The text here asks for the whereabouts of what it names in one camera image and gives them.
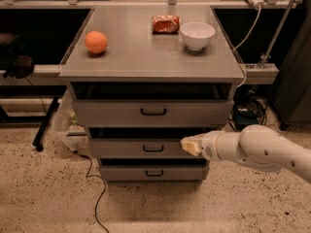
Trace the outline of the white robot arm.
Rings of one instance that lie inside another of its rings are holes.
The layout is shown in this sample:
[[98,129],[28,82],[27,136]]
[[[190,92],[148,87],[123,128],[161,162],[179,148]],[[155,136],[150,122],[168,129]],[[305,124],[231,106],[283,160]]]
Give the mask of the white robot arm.
[[241,132],[210,131],[181,140],[182,149],[209,161],[232,161],[262,172],[286,169],[311,183],[311,150],[254,124]]

